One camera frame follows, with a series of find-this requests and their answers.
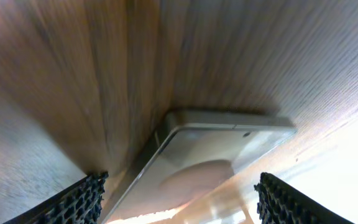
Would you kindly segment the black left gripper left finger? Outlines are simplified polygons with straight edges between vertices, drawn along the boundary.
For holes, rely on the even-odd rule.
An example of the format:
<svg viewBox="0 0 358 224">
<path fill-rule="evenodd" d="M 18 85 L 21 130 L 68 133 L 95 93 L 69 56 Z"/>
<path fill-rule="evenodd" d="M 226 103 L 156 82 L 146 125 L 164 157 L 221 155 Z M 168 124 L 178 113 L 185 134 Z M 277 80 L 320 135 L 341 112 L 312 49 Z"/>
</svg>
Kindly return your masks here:
<svg viewBox="0 0 358 224">
<path fill-rule="evenodd" d="M 91 174 L 4 224 L 96 224 L 107 171 Z"/>
</svg>

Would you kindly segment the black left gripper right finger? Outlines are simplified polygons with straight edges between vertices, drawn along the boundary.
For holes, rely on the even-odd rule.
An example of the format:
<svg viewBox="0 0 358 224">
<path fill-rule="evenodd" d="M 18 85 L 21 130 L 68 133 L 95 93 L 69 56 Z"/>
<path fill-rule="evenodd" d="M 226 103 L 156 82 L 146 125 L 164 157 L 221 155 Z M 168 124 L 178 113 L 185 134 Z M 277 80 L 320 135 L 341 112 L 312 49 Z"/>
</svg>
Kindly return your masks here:
<svg viewBox="0 0 358 224">
<path fill-rule="evenodd" d="M 271 173 L 254 185 L 262 224 L 352 224 Z"/>
</svg>

